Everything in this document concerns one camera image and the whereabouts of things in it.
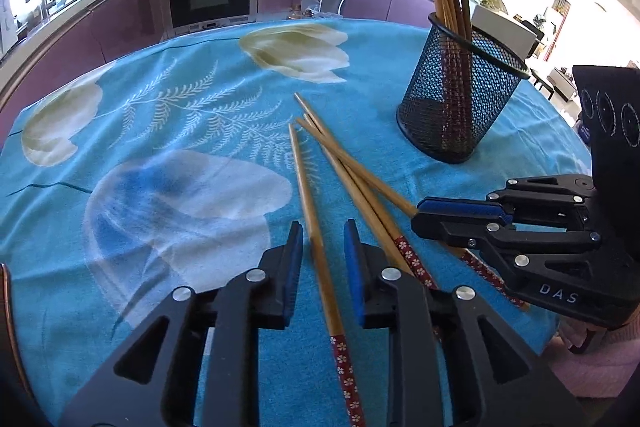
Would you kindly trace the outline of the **pink sleeve forearm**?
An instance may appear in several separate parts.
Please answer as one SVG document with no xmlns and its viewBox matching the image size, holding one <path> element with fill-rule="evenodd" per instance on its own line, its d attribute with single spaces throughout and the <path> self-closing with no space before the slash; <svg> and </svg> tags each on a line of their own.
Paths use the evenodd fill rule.
<svg viewBox="0 0 640 427">
<path fill-rule="evenodd" d="M 542 359 L 576 397 L 616 398 L 639 364 L 639 314 L 619 329 L 563 317 Z"/>
</svg>

